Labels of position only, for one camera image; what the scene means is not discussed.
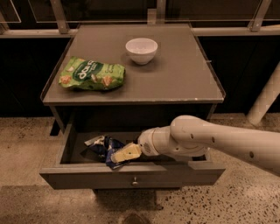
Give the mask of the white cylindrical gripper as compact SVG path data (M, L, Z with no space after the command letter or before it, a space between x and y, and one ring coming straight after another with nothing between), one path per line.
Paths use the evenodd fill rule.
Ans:
M181 147L172 138L170 127L153 128L143 131L137 143L128 143L111 155L114 163L139 158L143 153L146 156L179 154Z

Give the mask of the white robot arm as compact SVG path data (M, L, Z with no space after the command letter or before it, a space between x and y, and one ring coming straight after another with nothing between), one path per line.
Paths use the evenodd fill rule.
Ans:
M136 143L129 143L110 156L114 163L168 155L199 157L213 148L280 175L280 133L214 124L192 115L180 115L170 125L143 131Z

